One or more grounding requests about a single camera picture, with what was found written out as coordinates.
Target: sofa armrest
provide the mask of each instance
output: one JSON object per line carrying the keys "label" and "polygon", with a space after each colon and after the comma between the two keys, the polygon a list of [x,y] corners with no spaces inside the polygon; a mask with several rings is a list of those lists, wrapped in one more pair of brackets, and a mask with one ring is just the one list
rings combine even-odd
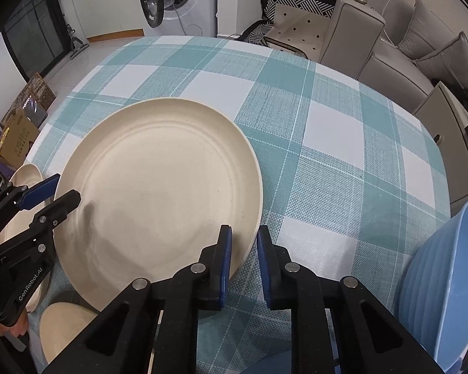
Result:
{"label": "sofa armrest", "polygon": [[383,17],[368,5],[337,0],[319,62],[357,79],[384,27]]}

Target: blue gripper pad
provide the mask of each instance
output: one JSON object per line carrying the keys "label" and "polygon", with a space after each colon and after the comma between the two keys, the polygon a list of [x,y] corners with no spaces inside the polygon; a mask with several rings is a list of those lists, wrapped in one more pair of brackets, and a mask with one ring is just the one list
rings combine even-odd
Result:
{"label": "blue gripper pad", "polygon": [[61,178],[59,174],[53,175],[29,188],[23,195],[21,202],[18,204],[19,209],[32,210],[39,203],[53,196],[55,194],[59,178]]}
{"label": "blue gripper pad", "polygon": [[229,284],[229,272],[231,270],[232,256],[232,228],[229,227],[226,235],[226,246],[223,250],[222,270],[220,273],[220,306],[223,308],[227,300],[227,290]]}
{"label": "blue gripper pad", "polygon": [[263,298],[267,303],[267,308],[271,307],[272,300],[271,300],[271,275],[268,271],[268,263],[266,257],[265,248],[266,244],[263,240],[263,233],[260,228],[258,233],[256,234],[256,251],[258,253],[258,263],[260,264],[260,276],[262,278],[262,288],[263,288]]}

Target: tablecloth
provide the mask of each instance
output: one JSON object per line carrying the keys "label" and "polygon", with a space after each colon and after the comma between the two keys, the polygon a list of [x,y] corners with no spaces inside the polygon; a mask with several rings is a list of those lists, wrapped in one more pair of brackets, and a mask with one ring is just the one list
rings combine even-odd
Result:
{"label": "tablecloth", "polygon": [[[96,66],[48,120],[28,161],[62,173],[83,137],[120,108],[155,97],[207,104],[246,134],[260,163],[262,224],[292,259],[320,276],[352,274],[391,311],[405,268],[449,219],[440,152],[420,122],[389,99],[320,64],[226,39],[134,41]],[[30,314],[79,302],[59,264]],[[232,280],[226,307],[202,314],[197,370],[233,373],[290,348],[290,312],[271,312],[256,246]]]}

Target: silver rivet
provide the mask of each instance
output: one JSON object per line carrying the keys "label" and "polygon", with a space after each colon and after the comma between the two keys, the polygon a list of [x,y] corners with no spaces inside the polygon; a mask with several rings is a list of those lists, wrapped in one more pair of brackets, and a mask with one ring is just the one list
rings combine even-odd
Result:
{"label": "silver rivet", "polygon": [[286,263],[285,270],[289,273],[296,273],[300,269],[300,265],[298,263]]}
{"label": "silver rivet", "polygon": [[147,280],[145,278],[137,278],[133,281],[132,287],[136,290],[142,290],[147,287]]}
{"label": "silver rivet", "polygon": [[343,284],[348,288],[355,288],[359,285],[359,282],[355,277],[348,276],[343,279]]}
{"label": "silver rivet", "polygon": [[198,273],[202,273],[203,271],[206,270],[206,266],[203,264],[203,263],[194,263],[192,266],[191,266],[191,271],[194,273],[194,274],[198,274]]}

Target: washing machine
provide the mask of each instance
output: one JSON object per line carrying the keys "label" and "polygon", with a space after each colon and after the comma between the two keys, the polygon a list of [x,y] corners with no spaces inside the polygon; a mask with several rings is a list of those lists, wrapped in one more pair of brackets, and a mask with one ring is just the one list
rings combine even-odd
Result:
{"label": "washing machine", "polygon": [[217,0],[140,0],[146,36],[217,36]]}

